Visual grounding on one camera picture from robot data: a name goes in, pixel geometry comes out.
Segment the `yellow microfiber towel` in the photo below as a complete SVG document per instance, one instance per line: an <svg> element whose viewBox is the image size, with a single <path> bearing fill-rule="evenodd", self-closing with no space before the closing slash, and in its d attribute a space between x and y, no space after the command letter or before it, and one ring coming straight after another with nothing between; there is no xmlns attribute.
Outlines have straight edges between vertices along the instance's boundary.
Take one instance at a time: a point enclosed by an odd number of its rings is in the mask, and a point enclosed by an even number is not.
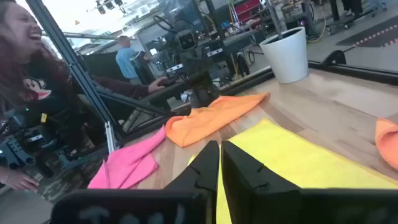
<svg viewBox="0 0 398 224"><path fill-rule="evenodd" d="M303 189L398 190L398 180L359 165L268 120L227 141ZM216 224L233 224L223 185L221 144L218 144L220 169Z"/></svg>

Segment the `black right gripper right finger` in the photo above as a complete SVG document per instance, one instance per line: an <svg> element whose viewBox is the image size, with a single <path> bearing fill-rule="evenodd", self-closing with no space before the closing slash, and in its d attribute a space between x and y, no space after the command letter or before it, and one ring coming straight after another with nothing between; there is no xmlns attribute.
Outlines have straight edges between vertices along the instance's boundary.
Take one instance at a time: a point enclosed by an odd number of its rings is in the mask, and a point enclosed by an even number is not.
<svg viewBox="0 0 398 224"><path fill-rule="evenodd" d="M398 190L303 189L235 144L221 144L233 224L398 224Z"/></svg>

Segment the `orange microfiber towel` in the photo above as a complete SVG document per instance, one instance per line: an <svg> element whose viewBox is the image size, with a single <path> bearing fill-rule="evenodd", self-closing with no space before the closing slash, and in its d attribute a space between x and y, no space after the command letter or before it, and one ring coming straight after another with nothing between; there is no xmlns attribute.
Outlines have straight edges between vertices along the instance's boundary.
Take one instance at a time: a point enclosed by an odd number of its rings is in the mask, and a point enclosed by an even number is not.
<svg viewBox="0 0 398 224"><path fill-rule="evenodd" d="M398 170L398 124L388 119L378 119L375 143L385 162Z"/></svg>
<svg viewBox="0 0 398 224"><path fill-rule="evenodd" d="M238 119L269 97L268 92L220 96L207 107L192 109L188 116L171 117L165 125L166 136L180 147L189 146Z"/></svg>

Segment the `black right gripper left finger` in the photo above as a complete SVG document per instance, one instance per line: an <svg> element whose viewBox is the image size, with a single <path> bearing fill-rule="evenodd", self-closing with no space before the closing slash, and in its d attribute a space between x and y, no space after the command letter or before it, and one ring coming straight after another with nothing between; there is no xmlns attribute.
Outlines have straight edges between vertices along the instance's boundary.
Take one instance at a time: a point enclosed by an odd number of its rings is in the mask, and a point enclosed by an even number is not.
<svg viewBox="0 0 398 224"><path fill-rule="evenodd" d="M55 204L50 224L215 224L220 149L210 141L161 190L79 190Z"/></svg>

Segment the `white plant pot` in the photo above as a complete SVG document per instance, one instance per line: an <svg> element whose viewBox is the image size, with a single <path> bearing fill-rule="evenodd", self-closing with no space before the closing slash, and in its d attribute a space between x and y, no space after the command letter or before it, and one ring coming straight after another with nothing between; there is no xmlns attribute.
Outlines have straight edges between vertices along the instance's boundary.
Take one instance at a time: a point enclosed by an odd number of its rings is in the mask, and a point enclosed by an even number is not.
<svg viewBox="0 0 398 224"><path fill-rule="evenodd" d="M281 84L297 82L308 76L307 39L304 27L295 27L259 44L276 79Z"/></svg>

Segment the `pink microfiber towel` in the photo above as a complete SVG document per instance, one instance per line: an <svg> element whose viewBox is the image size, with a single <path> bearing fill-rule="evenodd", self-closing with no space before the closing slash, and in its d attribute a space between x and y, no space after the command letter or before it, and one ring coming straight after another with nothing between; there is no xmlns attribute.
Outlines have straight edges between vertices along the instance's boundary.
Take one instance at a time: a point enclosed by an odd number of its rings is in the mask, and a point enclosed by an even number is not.
<svg viewBox="0 0 398 224"><path fill-rule="evenodd" d="M131 189L159 167L152 151L164 141L165 128L152 137L112 152L90 181L89 189Z"/></svg>

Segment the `person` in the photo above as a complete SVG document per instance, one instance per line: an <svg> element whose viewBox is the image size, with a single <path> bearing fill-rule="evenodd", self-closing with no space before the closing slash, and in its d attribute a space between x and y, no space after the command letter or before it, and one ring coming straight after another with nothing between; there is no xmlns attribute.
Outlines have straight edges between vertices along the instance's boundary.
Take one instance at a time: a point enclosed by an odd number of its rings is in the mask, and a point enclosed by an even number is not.
<svg viewBox="0 0 398 224"><path fill-rule="evenodd" d="M167 77L150 85L127 84L107 77L93 77L100 86L139 99L165 88ZM78 107L69 69L42 42L35 18L15 0L0 0L0 119L14 105L47 104L49 112ZM15 190L39 191L40 184L22 170L0 166L0 183Z"/></svg>
<svg viewBox="0 0 398 224"><path fill-rule="evenodd" d="M118 44L120 49L116 54L116 63L118 64L124 78L127 78L132 85L141 84L141 80L137 76L134 65L131 62L131 57L135 57L138 52L131 48L131 41L129 37L125 35L118 37Z"/></svg>

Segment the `silver frame bracket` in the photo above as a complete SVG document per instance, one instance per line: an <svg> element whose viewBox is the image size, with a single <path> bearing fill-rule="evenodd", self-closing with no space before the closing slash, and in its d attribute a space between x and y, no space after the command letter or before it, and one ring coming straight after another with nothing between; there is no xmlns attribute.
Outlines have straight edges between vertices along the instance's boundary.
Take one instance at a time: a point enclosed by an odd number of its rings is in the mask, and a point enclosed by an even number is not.
<svg viewBox="0 0 398 224"><path fill-rule="evenodd" d="M116 138L113 131L113 126L110 121L104 123L104 128L106 131L106 140L108 145L108 152L112 154L116 149Z"/></svg>

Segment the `red storage bins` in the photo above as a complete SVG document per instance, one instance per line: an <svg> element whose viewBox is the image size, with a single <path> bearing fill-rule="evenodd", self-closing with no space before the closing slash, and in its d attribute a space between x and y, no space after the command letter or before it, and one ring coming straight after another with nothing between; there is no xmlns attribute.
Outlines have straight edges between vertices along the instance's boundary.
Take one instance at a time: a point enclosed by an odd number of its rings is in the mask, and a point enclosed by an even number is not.
<svg viewBox="0 0 398 224"><path fill-rule="evenodd" d="M240 0L234 3L234 9L239 22L247 22L260 18L258 14L261 10L259 0Z"/></svg>

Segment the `black floor grille mat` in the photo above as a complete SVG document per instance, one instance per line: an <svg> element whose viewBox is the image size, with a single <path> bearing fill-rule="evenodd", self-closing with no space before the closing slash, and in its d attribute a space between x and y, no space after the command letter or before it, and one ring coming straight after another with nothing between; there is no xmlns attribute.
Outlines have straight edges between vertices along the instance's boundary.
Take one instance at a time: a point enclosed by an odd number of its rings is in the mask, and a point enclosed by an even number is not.
<svg viewBox="0 0 398 224"><path fill-rule="evenodd" d="M337 45L351 47L388 47L398 44L398 16L348 37Z"/></svg>

